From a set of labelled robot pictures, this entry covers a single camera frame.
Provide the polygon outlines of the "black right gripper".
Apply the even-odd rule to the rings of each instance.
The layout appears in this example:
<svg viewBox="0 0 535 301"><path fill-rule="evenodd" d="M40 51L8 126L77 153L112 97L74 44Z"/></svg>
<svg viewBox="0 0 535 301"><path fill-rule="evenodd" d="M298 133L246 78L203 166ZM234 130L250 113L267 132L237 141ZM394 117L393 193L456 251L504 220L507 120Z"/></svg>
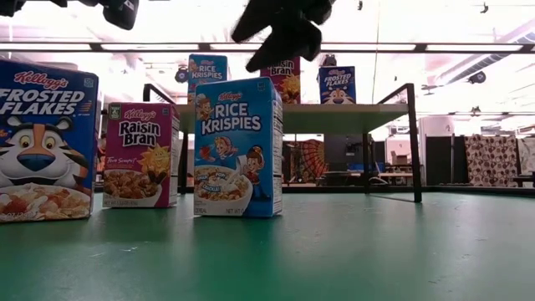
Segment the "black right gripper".
<svg viewBox="0 0 535 301"><path fill-rule="evenodd" d="M266 27L272 32L248 61L246 70L255 72L295 58L313 61L321 50L322 33L308 21L325 23L333 5L334 0L250 0L232 31L232 40L245 42ZM308 21L286 25L287 11Z"/></svg>

